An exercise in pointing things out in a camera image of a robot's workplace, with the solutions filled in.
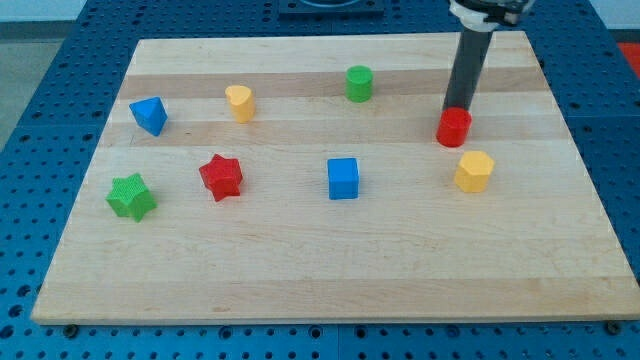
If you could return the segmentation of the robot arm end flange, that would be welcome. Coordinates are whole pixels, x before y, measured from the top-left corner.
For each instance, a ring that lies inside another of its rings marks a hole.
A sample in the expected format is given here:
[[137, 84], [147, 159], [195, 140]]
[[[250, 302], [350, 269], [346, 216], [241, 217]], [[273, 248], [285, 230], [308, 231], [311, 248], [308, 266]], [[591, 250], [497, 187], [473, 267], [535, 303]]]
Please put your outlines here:
[[534, 4], [535, 0], [450, 0], [449, 11], [466, 29], [492, 32], [498, 26], [516, 26]]

